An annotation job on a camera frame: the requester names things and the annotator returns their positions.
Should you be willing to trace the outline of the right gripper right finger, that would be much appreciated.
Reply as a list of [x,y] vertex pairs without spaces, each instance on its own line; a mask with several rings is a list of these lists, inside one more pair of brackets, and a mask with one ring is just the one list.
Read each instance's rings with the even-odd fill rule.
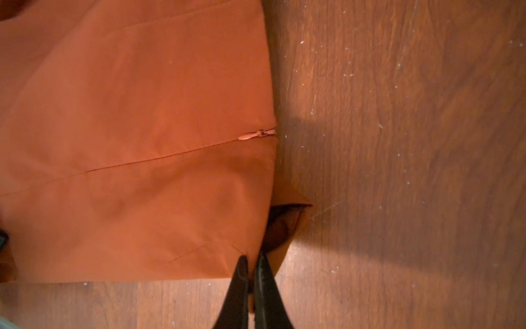
[[287,315],[267,255],[258,257],[254,280],[255,329],[289,328],[294,326]]

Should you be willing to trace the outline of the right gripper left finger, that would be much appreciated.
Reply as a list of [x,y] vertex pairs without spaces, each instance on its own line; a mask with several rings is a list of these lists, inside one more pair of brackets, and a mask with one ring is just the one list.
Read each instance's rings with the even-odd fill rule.
[[249,272],[245,255],[238,259],[213,329],[248,329]]

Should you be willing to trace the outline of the orange skirt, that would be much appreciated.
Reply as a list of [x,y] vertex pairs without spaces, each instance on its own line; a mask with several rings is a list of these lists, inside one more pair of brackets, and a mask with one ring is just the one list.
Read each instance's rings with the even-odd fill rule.
[[2,1],[1,281],[278,270],[276,127],[260,1]]

